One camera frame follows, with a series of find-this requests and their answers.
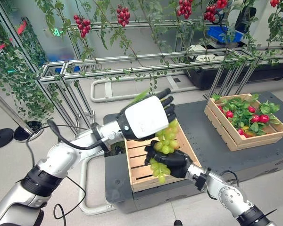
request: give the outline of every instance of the wooden crate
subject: wooden crate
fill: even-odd
[[[232,99],[234,97],[240,97],[243,100],[250,100],[251,94],[221,97],[220,101],[215,101],[214,99],[210,98],[208,105],[204,110],[204,113],[217,129],[218,133],[221,135],[222,139],[225,141],[226,145],[231,151],[272,144],[283,137],[283,123],[266,126],[263,129],[266,132],[265,135],[249,138],[241,136],[218,108],[218,106],[223,105],[221,103],[221,100]],[[256,100],[254,102],[251,102],[250,105],[258,109],[260,102]]]
[[[200,166],[199,160],[194,153],[189,141],[180,125],[178,126],[178,133],[176,140],[180,145],[180,150],[187,153],[193,160],[193,163]],[[146,159],[147,152],[144,150],[145,146],[149,145],[151,140],[138,142],[138,141],[125,141],[126,154],[128,160],[130,184],[133,192],[142,191],[152,187],[169,184],[175,181],[183,180],[184,178],[175,178],[171,175],[166,175],[166,182],[160,183],[157,177],[153,177],[153,171],[150,169],[150,165],[146,166],[144,161]]]

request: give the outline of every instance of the planter base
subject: planter base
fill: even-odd
[[[14,131],[9,128],[0,129],[0,147],[7,145],[13,140]]]
[[[29,121],[27,124],[33,131],[36,131],[36,130],[38,130],[39,128],[42,127],[42,123],[40,123],[38,121]],[[33,140],[33,139],[37,138],[39,135],[42,134],[43,131],[44,131],[44,129],[41,129],[40,131],[35,133],[29,140]],[[18,142],[25,142],[28,139],[29,136],[30,136],[30,134],[27,133],[20,126],[15,130],[15,132],[13,134],[14,139]]]

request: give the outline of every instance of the cherry tomato cluster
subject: cherry tomato cluster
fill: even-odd
[[[218,0],[216,2],[216,8],[225,8],[227,6],[227,0]]]
[[[183,15],[185,19],[188,19],[192,14],[192,2],[193,0],[179,0],[179,9],[177,11],[177,15]]]
[[[270,5],[276,7],[280,3],[280,0],[270,0]]]
[[[126,24],[129,23],[130,18],[129,8],[123,8],[121,4],[119,4],[117,7],[117,22],[123,27],[126,27]]]
[[[205,20],[209,20],[210,22],[213,22],[216,20],[215,18],[216,13],[216,6],[207,6],[206,12],[204,13],[203,17]]]
[[[90,27],[90,20],[85,20],[84,17],[74,15],[75,23],[77,24],[77,28],[81,32],[81,37],[84,38],[87,33],[89,33]]]

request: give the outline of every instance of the grape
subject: grape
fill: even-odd
[[[163,135],[163,131],[162,130],[155,133],[156,137],[161,136],[161,135]]]
[[[149,162],[150,162],[150,164],[157,163],[157,161],[156,161],[155,159],[153,159],[153,158],[152,158],[152,159],[150,159],[150,161],[149,161]]]
[[[157,177],[159,174],[160,174],[160,169],[156,169],[156,170],[153,171],[153,174],[152,174],[152,175],[153,175],[154,177]]]
[[[168,169],[167,167],[163,168],[161,171],[166,175],[169,175],[171,173],[170,169]]]
[[[169,153],[173,153],[174,152],[174,148],[172,148],[172,147],[168,147],[169,148]]]
[[[162,149],[163,145],[164,145],[163,141],[158,141],[157,143],[155,143],[154,149],[156,151],[159,151],[160,149]]]
[[[174,149],[178,149],[179,148],[179,144],[177,142],[177,140],[170,140],[170,147],[174,148]]]
[[[172,128],[172,132],[176,134],[178,132],[177,127]]]
[[[163,154],[169,154],[169,147],[167,145],[163,145],[161,152]]]
[[[165,183],[166,181],[165,175],[163,173],[159,173],[158,180],[160,181],[160,183]]]
[[[164,143],[164,145],[169,145],[170,144],[170,140],[164,140],[163,143]]]
[[[158,163],[153,163],[151,166],[150,166],[151,170],[156,170],[159,168],[159,164]]]
[[[176,138],[176,134],[171,132],[169,134],[165,134],[165,138],[168,139],[168,140],[173,140]]]
[[[178,121],[175,119],[169,123],[169,127],[176,128],[178,126]]]

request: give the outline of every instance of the black pot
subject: black pot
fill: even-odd
[[[36,131],[38,129],[40,129],[42,127],[42,123],[39,121],[29,121],[26,123],[33,131]],[[43,132],[43,130],[40,130],[39,132],[37,132],[31,139],[38,137],[41,133]],[[14,139],[19,141],[19,142],[24,142],[28,139],[28,137],[30,136],[29,133],[27,133],[22,127],[18,127],[15,132],[14,132]]]

